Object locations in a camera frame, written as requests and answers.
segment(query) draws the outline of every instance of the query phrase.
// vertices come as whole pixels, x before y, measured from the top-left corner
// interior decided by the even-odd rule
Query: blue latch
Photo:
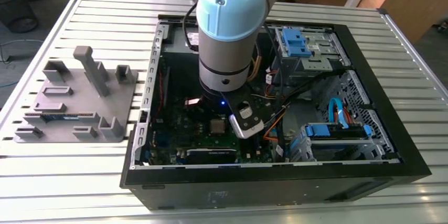
[[[299,143],[299,139],[296,138],[289,146],[289,149],[292,149]]]
[[[329,136],[328,126],[323,124],[312,125],[315,136]]]
[[[297,29],[283,29],[283,40],[285,41],[288,56],[307,58],[312,56],[312,52],[305,46],[307,39]]]
[[[305,131],[307,131],[307,136],[313,135],[313,129],[311,128],[311,126],[305,126]]]
[[[373,134],[371,126],[368,126],[365,124],[363,127],[364,127],[364,131],[365,131],[367,136],[371,137],[372,134]]]

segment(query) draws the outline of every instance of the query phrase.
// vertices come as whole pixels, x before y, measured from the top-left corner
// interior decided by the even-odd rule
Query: aluminum table
[[[440,223],[448,220],[448,92],[392,19],[372,9],[279,3],[269,20],[349,27],[429,165],[432,176],[356,202],[149,211],[119,187],[127,141],[17,144],[13,132],[33,103],[49,59],[81,68],[72,52],[93,48],[107,69],[139,70],[128,121],[137,120],[159,14],[184,15],[191,0],[69,0],[0,112],[0,222],[71,223]]]

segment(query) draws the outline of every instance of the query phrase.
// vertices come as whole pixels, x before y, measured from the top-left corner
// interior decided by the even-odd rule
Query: orange wire
[[[272,131],[273,127],[276,126],[277,122],[280,121],[280,119],[283,118],[283,116],[285,115],[285,112],[279,116],[277,120],[275,120],[273,124],[271,125],[271,128],[268,129],[268,131],[265,132],[263,139],[268,139],[271,137],[268,137],[268,133]]]

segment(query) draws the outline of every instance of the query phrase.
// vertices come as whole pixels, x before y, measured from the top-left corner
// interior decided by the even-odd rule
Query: floor
[[[37,0],[31,2],[40,22],[37,29],[25,34],[12,34],[0,25],[0,44],[16,39],[44,40],[67,2],[68,0]],[[416,43],[415,48],[423,55],[441,82],[448,86],[448,72],[445,71],[448,69],[448,36],[437,34],[436,30],[431,29]],[[0,108],[15,88],[15,85],[3,88],[1,86],[19,81],[37,49],[37,42],[20,42],[3,47],[3,54],[11,56],[11,64],[4,65],[0,63]]]

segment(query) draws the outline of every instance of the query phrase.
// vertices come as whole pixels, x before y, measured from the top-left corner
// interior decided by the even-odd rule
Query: light blue joint cap
[[[261,26],[267,0],[199,0],[196,17],[205,34],[219,41],[237,41]]]

